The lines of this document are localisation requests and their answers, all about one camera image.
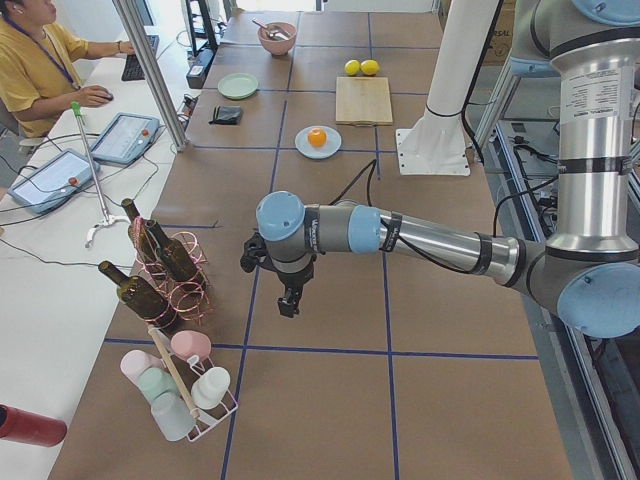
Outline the orange fruit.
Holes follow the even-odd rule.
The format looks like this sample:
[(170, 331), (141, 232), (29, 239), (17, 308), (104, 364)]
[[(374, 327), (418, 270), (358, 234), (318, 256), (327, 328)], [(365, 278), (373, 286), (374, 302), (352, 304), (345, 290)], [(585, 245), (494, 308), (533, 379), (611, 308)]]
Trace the orange fruit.
[(307, 132), (306, 138), (308, 144), (313, 148), (321, 148), (326, 144), (328, 135), (325, 129), (314, 127)]

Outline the white round plate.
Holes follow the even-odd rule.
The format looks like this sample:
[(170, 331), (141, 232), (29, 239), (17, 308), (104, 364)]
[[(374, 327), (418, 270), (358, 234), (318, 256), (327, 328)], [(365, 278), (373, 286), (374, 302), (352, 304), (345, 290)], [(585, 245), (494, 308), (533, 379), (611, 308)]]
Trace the white round plate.
[[(307, 132), (314, 127), (320, 127), (326, 130), (328, 139), (326, 144), (321, 148), (313, 148), (307, 142)], [(338, 131), (328, 126), (308, 126), (300, 130), (294, 140), (296, 149), (305, 157), (322, 160), (334, 155), (341, 147), (342, 138)]]

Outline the pink cup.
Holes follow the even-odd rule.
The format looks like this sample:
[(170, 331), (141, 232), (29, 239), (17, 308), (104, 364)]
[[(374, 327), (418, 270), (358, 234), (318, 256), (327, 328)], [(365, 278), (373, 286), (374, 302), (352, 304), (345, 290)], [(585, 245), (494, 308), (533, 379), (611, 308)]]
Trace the pink cup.
[(173, 353), (181, 360), (187, 361), (197, 356), (200, 361), (208, 358), (212, 351), (211, 340), (201, 332), (183, 330), (176, 333), (170, 340)]

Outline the white cup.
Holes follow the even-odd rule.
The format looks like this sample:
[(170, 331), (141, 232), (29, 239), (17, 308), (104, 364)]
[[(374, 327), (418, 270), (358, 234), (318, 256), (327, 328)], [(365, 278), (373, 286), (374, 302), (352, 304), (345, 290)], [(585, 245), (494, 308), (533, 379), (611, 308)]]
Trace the white cup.
[(231, 383), (229, 372), (223, 367), (207, 370), (191, 388), (191, 396), (197, 407), (209, 410), (219, 405)]

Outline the white cup rack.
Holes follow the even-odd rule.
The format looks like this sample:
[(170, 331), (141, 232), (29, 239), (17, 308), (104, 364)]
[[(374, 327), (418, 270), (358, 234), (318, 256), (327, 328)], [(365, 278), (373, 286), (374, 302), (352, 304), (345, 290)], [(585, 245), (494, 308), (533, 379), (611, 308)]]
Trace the white cup rack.
[(166, 440), (194, 442), (237, 411), (231, 375), (214, 364), (206, 334), (183, 330), (167, 338), (152, 327), (148, 333), (164, 367), (146, 370), (137, 385)]

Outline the grey folded cloth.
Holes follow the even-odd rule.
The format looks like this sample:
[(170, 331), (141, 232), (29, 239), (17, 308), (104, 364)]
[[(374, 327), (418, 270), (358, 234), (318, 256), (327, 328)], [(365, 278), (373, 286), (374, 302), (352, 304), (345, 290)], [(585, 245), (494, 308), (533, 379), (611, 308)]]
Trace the grey folded cloth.
[(243, 109), (239, 106), (216, 106), (209, 121), (210, 125), (238, 125), (243, 117)]

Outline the far teach pendant tablet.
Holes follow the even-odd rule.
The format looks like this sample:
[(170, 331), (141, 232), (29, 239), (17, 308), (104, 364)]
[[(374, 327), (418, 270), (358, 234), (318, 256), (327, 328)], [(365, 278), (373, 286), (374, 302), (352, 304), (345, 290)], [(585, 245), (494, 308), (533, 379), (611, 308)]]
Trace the far teach pendant tablet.
[(153, 143), (159, 127), (155, 117), (120, 112), (93, 143), (92, 157), (100, 163), (130, 165)]

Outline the teach pendant tablet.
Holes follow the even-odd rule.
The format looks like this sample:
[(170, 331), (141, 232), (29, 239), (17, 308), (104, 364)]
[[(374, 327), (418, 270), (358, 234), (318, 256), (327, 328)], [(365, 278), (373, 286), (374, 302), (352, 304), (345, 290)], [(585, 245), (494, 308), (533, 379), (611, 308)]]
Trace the teach pendant tablet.
[(58, 208), (92, 182), (86, 157), (65, 149), (9, 188), (9, 196), (35, 214)]
[(159, 127), (155, 117), (120, 112), (93, 143), (92, 157), (100, 163), (130, 165), (153, 143)]

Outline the lower yellow lemon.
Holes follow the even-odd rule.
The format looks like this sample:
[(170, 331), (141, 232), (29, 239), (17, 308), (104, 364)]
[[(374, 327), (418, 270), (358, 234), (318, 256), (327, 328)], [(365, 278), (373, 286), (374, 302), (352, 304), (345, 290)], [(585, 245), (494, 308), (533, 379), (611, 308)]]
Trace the lower yellow lemon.
[(344, 72), (347, 76), (357, 76), (361, 72), (361, 63), (356, 59), (347, 61), (344, 65)]

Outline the yellow lemon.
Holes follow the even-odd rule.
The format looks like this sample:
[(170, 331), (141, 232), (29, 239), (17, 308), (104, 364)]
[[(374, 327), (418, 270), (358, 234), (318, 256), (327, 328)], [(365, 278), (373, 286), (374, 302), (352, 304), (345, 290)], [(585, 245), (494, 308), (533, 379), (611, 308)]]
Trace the yellow lemon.
[(344, 65), (344, 72), (347, 76), (357, 76), (361, 72), (361, 63), (356, 59), (347, 61)]
[(360, 63), (360, 71), (364, 76), (376, 76), (380, 71), (380, 65), (376, 60), (367, 59)]

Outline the pink bowl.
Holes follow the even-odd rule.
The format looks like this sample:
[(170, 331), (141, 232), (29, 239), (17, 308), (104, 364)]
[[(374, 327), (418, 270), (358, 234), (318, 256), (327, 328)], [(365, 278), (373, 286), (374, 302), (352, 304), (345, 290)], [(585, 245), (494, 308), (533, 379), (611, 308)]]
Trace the pink bowl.
[(267, 26), (273, 30), (278, 27), (281, 32), (284, 32), (288, 38), (282, 39), (280, 36), (270, 37), (266, 30), (262, 27), (258, 28), (258, 38), (261, 45), (265, 50), (274, 56), (286, 55), (295, 45), (297, 37), (297, 29), (294, 25), (286, 22), (270, 22)]

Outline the upper yellow lemon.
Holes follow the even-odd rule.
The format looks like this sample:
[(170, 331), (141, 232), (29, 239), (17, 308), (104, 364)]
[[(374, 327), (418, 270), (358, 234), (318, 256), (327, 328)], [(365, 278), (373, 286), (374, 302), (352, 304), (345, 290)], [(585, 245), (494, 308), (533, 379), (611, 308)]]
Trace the upper yellow lemon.
[(364, 76), (376, 76), (380, 71), (380, 65), (376, 60), (367, 59), (360, 63), (360, 71)]

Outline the black keyboard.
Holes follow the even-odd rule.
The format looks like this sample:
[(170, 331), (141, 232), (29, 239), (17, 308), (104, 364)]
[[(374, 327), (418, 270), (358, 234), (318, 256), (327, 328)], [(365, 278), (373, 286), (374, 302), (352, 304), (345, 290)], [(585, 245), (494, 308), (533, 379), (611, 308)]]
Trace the black keyboard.
[[(152, 52), (156, 53), (159, 47), (160, 37), (155, 34), (148, 34), (147, 40), (151, 46)], [(145, 73), (142, 65), (135, 54), (127, 55), (124, 68), (121, 74), (123, 82), (139, 81), (145, 79)]]

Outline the person in yellow shirt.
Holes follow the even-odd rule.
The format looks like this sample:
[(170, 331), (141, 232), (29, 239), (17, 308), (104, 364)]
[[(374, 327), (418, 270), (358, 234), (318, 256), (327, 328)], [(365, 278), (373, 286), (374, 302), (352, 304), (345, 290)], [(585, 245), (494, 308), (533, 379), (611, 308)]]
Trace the person in yellow shirt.
[(103, 86), (83, 86), (75, 61), (133, 52), (129, 41), (74, 36), (51, 1), (1, 3), (1, 101), (28, 138), (46, 136), (74, 102), (101, 107), (113, 99)]

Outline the red cylinder bottle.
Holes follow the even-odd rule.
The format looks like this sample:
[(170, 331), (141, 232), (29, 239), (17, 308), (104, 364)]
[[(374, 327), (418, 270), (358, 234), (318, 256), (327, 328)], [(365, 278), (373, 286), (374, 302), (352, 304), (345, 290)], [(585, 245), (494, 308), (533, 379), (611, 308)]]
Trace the red cylinder bottle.
[(53, 447), (67, 434), (64, 421), (15, 407), (1, 405), (1, 439)]

